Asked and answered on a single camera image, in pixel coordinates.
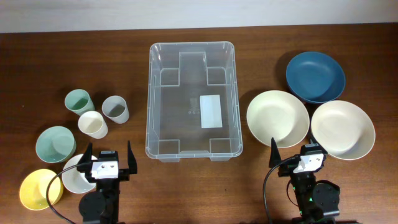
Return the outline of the cream bowl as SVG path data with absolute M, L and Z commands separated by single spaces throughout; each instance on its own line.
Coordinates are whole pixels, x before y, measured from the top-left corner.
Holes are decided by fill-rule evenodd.
M 311 119 L 311 134 L 329 155 L 346 161 L 360 159 L 372 150 L 376 130 L 360 107 L 342 100 L 319 106 Z
M 309 113 L 294 95 L 280 90 L 258 94 L 250 102 L 246 121 L 252 135 L 262 144 L 279 148 L 300 143 L 310 127 Z

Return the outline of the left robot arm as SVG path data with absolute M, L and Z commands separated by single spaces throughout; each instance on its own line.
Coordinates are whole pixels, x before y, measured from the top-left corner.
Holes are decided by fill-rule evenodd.
M 118 223 L 119 185 L 137 174 L 137 161 L 131 144 L 127 144 L 127 169 L 119 168 L 117 151 L 101 151 L 97 159 L 92 158 L 92 152 L 93 144 L 89 143 L 76 167 L 89 183 L 96 185 L 94 192 L 87 193 L 80 200 L 79 212 L 84 223 Z

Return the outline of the green cup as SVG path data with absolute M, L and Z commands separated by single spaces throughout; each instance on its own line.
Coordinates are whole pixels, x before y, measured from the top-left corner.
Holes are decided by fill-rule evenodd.
M 64 104 L 68 110 L 79 116 L 87 111 L 95 110 L 95 106 L 89 93 L 83 89 L 76 89 L 69 92 L 65 97 Z

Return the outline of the grey cup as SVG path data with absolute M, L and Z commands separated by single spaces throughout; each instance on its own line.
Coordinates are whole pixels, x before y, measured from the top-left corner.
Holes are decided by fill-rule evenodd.
M 103 101 L 102 104 L 103 114 L 118 124 L 126 123 L 129 119 L 129 110 L 126 100 L 121 96 L 110 96 Z

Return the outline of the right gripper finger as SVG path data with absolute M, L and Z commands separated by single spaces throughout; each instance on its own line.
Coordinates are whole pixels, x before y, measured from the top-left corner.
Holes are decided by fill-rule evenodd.
M 315 137 L 313 136 L 312 133 L 308 134 L 308 141 L 309 141 L 309 144 L 318 144 L 318 141 L 315 139 Z
M 269 159 L 269 168 L 275 167 L 282 161 L 279 150 L 277 147 L 277 143 L 274 138 L 271 138 L 271 154 Z

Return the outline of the dark blue bowl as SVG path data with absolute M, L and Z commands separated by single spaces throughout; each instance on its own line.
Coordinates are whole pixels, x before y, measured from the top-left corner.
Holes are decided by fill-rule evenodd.
M 337 99 L 346 86 L 341 65 L 321 52 L 303 52 L 293 57 L 287 65 L 285 77 L 294 95 L 313 104 Z

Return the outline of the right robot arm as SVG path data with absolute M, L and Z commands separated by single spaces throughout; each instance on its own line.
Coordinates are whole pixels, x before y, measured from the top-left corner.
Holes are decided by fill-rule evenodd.
M 311 142 L 303 145 L 300 153 L 281 159 L 274 139 L 271 139 L 270 171 L 278 170 L 279 177 L 289 177 L 294 188 L 300 216 L 292 223 L 335 223 L 340 214 L 340 187 L 328 180 L 317 180 L 315 173 L 323 168 L 328 153 L 321 145 Z

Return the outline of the cream cup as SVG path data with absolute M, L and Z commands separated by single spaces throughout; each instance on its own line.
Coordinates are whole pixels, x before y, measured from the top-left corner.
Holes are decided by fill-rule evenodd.
M 84 134 L 95 139 L 104 138 L 108 133 L 108 126 L 97 111 L 83 113 L 78 120 L 78 128 Z

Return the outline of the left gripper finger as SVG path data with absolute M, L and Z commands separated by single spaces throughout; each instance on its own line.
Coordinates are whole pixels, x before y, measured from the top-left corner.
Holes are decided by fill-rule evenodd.
M 127 142 L 127 163 L 129 170 L 137 170 L 137 161 L 131 149 L 131 142 Z
M 88 164 L 91 162 L 93 144 L 90 142 L 84 154 L 80 159 L 80 164 Z

